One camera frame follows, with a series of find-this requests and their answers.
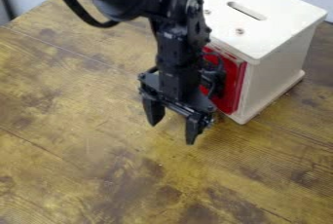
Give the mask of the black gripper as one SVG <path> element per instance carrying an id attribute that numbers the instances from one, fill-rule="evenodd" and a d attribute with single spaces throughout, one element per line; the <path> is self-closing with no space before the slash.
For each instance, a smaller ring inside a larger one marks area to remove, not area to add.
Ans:
<path id="1" fill-rule="evenodd" d="M 140 77 L 144 108 L 154 127 L 174 110 L 186 119 L 186 144 L 213 122 L 216 106 L 201 92 L 204 48 L 210 42 L 212 29 L 202 19 L 172 22 L 152 19 L 158 44 L 157 65 Z"/>

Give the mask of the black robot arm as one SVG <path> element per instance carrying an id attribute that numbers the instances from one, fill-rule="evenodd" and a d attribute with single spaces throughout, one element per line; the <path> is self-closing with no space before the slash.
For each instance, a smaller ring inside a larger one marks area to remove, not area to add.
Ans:
<path id="1" fill-rule="evenodd" d="M 158 44 L 157 65 L 140 75 L 149 123 L 170 109 L 186 118 L 185 138 L 194 144 L 213 121 L 216 106 L 201 92 L 204 48 L 210 43 L 204 0 L 63 0 L 90 25 L 110 28 L 140 17 L 150 22 Z"/>

